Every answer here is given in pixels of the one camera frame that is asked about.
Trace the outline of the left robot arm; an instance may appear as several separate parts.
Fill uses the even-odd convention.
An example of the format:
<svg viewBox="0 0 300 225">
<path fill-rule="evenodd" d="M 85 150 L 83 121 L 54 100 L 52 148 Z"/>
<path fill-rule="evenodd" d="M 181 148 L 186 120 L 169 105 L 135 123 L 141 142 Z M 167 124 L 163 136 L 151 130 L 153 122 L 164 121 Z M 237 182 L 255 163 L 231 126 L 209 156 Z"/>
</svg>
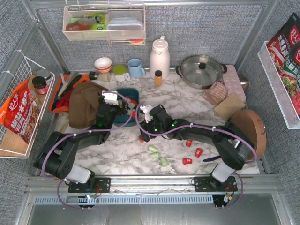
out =
<svg viewBox="0 0 300 225">
<path fill-rule="evenodd" d="M 118 105 L 108 104 L 102 98 L 96 112 L 96 119 L 90 128 L 76 134 L 52 132 L 37 157 L 34 167 L 62 180 L 67 179 L 91 186 L 92 171 L 74 164 L 77 151 L 105 143 L 119 111 Z"/>
</svg>

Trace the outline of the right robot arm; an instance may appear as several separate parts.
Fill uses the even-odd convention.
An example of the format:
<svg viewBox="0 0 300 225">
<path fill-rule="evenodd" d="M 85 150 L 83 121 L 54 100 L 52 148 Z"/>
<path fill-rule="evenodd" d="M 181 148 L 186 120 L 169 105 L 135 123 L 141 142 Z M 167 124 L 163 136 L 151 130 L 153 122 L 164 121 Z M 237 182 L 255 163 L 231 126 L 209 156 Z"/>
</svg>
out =
<svg viewBox="0 0 300 225">
<path fill-rule="evenodd" d="M 137 111 L 144 114 L 144 121 L 137 123 L 141 138 L 149 142 L 158 136 L 170 140 L 192 140 L 212 145 L 216 148 L 221 162 L 209 176 L 209 184 L 217 189 L 224 185 L 235 171 L 244 164 L 257 160 L 252 141 L 232 122 L 222 126 L 207 126 L 185 119 L 173 119 L 162 105 L 152 107 L 139 104 Z"/>
</svg>

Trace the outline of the red cloth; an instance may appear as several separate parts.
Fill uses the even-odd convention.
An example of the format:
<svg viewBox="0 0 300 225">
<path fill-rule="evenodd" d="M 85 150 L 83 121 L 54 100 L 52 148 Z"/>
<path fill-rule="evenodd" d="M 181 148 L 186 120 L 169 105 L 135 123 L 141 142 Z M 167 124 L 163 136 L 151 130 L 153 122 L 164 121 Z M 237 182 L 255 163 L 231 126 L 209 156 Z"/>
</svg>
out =
<svg viewBox="0 0 300 225">
<path fill-rule="evenodd" d="M 55 109 L 60 112 L 68 112 L 69 111 L 69 99 L 70 99 L 70 97 L 64 97 L 64 98 L 60 99 L 56 103 Z"/>
</svg>

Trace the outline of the brown cloth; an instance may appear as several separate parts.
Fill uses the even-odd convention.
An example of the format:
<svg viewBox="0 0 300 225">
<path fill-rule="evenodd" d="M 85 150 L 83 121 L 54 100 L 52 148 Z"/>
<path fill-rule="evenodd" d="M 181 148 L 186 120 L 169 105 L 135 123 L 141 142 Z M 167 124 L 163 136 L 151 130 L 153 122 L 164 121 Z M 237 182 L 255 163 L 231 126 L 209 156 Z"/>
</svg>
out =
<svg viewBox="0 0 300 225">
<path fill-rule="evenodd" d="M 69 126 L 75 129 L 89 127 L 96 118 L 100 105 L 98 98 L 107 88 L 94 82 L 78 84 L 72 91 L 69 100 Z"/>
</svg>

